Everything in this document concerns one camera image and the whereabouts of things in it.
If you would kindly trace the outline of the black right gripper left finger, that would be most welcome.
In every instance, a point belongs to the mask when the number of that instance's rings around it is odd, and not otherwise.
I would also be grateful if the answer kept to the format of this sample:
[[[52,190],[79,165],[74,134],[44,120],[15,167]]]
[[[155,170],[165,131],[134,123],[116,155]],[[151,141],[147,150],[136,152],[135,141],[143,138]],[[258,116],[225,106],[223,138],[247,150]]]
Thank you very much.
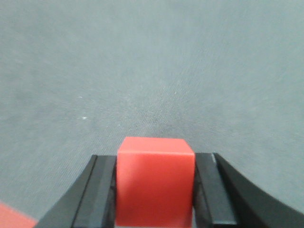
[[[37,223],[37,228],[113,228],[116,156],[93,155],[83,172]]]

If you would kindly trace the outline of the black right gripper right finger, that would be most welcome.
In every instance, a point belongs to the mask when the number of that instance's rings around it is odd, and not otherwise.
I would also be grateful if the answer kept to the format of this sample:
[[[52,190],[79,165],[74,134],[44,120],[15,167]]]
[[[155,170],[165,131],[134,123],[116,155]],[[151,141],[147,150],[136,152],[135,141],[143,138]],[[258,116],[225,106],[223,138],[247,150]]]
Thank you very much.
[[[197,153],[194,228],[302,228],[303,213],[272,197],[217,153]]]

